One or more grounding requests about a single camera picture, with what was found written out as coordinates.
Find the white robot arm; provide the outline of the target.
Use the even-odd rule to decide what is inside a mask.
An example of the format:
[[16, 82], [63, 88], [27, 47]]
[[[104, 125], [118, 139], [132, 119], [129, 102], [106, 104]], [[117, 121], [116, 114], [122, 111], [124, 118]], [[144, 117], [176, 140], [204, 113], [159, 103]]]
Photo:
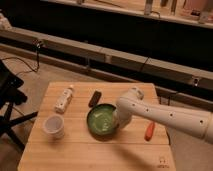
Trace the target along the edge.
[[133, 87], [117, 98], [114, 122], [122, 129], [133, 115], [213, 144], [213, 114], [209, 111], [152, 104], [144, 100], [144, 93], [138, 87]]

